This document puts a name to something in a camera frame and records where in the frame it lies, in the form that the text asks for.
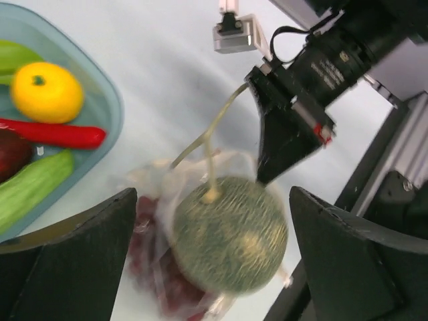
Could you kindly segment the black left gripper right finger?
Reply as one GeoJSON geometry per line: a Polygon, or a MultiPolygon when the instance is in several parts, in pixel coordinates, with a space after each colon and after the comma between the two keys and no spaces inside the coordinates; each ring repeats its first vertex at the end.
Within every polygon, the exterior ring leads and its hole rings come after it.
{"type": "Polygon", "coordinates": [[[290,191],[290,210],[318,320],[427,319],[427,240],[301,187],[290,191]]]}

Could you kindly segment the purple grape bunch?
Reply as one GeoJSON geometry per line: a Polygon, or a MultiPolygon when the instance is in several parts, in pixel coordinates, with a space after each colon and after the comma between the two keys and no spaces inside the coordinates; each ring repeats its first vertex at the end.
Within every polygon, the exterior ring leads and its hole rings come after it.
{"type": "Polygon", "coordinates": [[[161,314],[178,320],[202,320],[213,302],[180,272],[160,221],[155,217],[157,199],[141,196],[128,247],[128,269],[137,286],[150,292],[161,314]]]}

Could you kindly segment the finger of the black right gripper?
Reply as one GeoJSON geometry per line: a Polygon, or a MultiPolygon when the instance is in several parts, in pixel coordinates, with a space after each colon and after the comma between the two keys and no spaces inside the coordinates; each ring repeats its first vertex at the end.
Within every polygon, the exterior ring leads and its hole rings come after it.
{"type": "Polygon", "coordinates": [[[321,147],[292,110],[249,84],[260,117],[257,181],[269,184],[321,147]]]}

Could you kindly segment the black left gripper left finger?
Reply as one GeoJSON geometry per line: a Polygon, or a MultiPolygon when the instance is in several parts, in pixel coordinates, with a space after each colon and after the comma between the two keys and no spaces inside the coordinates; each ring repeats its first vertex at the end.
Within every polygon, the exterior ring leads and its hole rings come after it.
{"type": "Polygon", "coordinates": [[[109,320],[137,193],[113,197],[1,243],[2,320],[109,320]]]}

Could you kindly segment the green netted melon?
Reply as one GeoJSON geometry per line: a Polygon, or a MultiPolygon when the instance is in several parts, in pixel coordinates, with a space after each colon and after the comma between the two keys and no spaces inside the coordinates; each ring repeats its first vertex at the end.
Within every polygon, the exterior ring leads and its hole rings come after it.
{"type": "Polygon", "coordinates": [[[181,271],[204,290],[224,294],[252,293],[280,275],[288,243],[288,223],[282,202],[262,184],[245,177],[218,177],[211,135],[234,100],[247,89],[242,84],[228,98],[209,127],[172,162],[204,147],[207,182],[193,189],[176,207],[171,247],[181,271]]]}

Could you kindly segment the red apple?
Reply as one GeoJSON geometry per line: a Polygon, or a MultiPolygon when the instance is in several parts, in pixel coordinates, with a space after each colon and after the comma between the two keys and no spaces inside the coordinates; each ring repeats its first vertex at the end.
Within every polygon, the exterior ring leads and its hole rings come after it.
{"type": "Polygon", "coordinates": [[[33,146],[15,131],[1,129],[0,154],[0,180],[3,183],[30,163],[33,157],[33,146]]]}

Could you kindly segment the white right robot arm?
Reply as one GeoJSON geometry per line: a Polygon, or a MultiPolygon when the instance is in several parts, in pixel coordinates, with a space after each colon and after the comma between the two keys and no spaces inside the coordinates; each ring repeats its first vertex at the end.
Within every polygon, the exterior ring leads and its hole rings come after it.
{"type": "Polygon", "coordinates": [[[426,1],[310,1],[320,21],[291,62],[265,59],[245,81],[261,120],[257,180],[268,184],[328,144],[326,108],[405,39],[427,41],[426,1]]]}

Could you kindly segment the clear patterned zip bag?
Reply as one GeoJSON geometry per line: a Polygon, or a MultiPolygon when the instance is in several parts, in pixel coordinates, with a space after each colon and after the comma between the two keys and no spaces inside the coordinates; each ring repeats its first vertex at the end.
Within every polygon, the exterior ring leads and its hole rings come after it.
{"type": "Polygon", "coordinates": [[[263,288],[282,268],[288,222],[281,197],[255,179],[255,160],[227,150],[212,156],[212,203],[205,159],[161,159],[130,171],[137,191],[128,250],[135,282],[151,290],[166,317],[219,320],[234,300],[263,288]]]}

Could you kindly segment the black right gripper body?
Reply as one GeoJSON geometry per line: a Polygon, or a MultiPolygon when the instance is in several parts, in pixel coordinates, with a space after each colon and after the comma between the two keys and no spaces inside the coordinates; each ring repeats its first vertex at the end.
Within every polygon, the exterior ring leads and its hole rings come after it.
{"type": "Polygon", "coordinates": [[[334,122],[326,108],[370,67],[370,55],[355,43],[311,43],[287,68],[277,58],[254,67],[245,81],[259,108],[261,146],[329,143],[334,122]]]}

